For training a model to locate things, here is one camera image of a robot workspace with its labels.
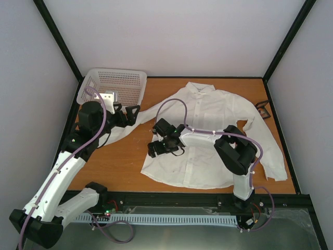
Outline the white perforated plastic basket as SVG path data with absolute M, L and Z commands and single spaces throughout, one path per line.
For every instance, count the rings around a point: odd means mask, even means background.
M 85 76 L 76 97 L 76 102 L 82 105 L 92 99 L 84 91 L 86 86 L 90 86 L 100 94 L 116 92 L 117 101 L 122 104 L 122 110 L 125 110 L 127 106 L 141 104 L 146 83 L 147 74 L 143 71 L 94 68 Z

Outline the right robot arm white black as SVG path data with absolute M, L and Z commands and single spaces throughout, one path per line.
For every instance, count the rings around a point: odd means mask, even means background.
M 245 136 L 236 126 L 229 125 L 222 131 L 198 130 L 187 124 L 175 127 L 161 118 L 153 126 L 153 134 L 161 137 L 148 144 L 148 155 L 155 158 L 162 154 L 184 152 L 185 147 L 213 148 L 224 166 L 233 174 L 232 204 L 246 209 L 254 197 L 253 168 L 263 156 L 258 142 Z

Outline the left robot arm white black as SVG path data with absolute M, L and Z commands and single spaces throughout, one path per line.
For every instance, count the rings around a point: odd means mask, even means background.
M 35 196 L 24 209 L 14 209 L 9 220 L 21 238 L 45 249 L 53 247 L 65 227 L 89 209 L 104 209 L 108 204 L 108 190 L 90 182 L 76 196 L 61 203 L 69 184 L 99 147 L 99 139 L 111 134 L 114 127 L 125 128 L 136 122 L 140 106 L 114 104 L 111 113 L 99 102 L 89 101 L 81 106 L 78 122 L 65 139 L 54 167 Z

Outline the black open brooch box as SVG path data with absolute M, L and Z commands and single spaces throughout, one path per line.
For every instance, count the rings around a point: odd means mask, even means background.
M 265 100 L 265 101 L 262 101 L 262 102 L 258 102 L 255 107 L 257 109 L 257 111 L 259 112 L 260 114 L 260 111 L 263 110 L 265 112 L 265 115 L 261 115 L 262 119 L 268 119 L 271 117 L 270 113 L 268 112 L 268 110 L 266 109 L 266 105 L 269 103 L 269 100 Z

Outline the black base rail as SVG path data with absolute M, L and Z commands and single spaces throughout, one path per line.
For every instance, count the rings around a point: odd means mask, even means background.
M 149 192 L 107 192 L 104 205 L 118 211 L 127 207 L 203 207 L 218 210 L 245 210 L 247 202 L 233 194 L 206 193 L 149 193 Z

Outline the white button-up shirt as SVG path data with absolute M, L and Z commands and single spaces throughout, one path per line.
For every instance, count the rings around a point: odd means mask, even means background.
M 145 158 L 142 174 L 171 186 L 191 189 L 217 189 L 233 185 L 233 174 L 225 167 L 214 143 L 229 125 L 244 121 L 249 140 L 259 146 L 265 176 L 275 181 L 287 180 L 284 156 L 270 129 L 247 99 L 213 85 L 189 82 L 174 95 L 151 108 L 141 111 L 137 125 L 154 118 L 163 118 L 178 126 L 187 124 L 181 136 L 185 151 L 180 156 L 171 153 Z

